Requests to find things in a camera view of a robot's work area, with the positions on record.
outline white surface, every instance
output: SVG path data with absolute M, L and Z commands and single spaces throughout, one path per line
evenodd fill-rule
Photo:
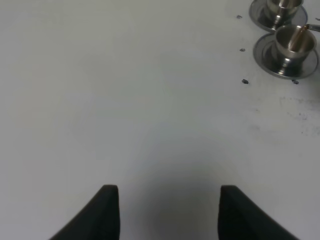
M 250 4 L 1 1 L 0 239 L 48 239 L 104 184 L 122 240 L 217 239 L 226 184 L 319 239 L 320 71 L 260 69 Z

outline stainless steel saucer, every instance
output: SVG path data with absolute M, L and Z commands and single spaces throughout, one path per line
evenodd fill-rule
M 299 10 L 291 20 L 282 24 L 275 24 L 266 17 L 264 13 L 265 6 L 266 0 L 254 0 L 250 6 L 249 15 L 256 25 L 270 33 L 273 33 L 275 30 L 277 30 L 278 27 L 281 27 L 282 25 L 293 24 L 303 26 L 308 22 L 307 11 L 302 6 L 299 8 Z
M 267 73 L 282 79 L 303 79 L 315 72 L 319 64 L 319 56 L 313 50 L 299 67 L 283 67 L 271 55 L 271 46 L 275 35 L 268 33 L 255 44 L 253 56 L 256 63 Z

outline metal cup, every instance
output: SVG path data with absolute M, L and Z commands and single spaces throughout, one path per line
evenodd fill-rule
M 301 32 L 301 28 L 297 25 L 285 25 L 275 31 L 271 55 L 276 63 L 289 68 L 301 66 L 309 53 L 316 48 L 315 36 L 309 30 Z
M 291 20 L 304 0 L 266 0 L 264 14 L 275 24 L 283 24 Z

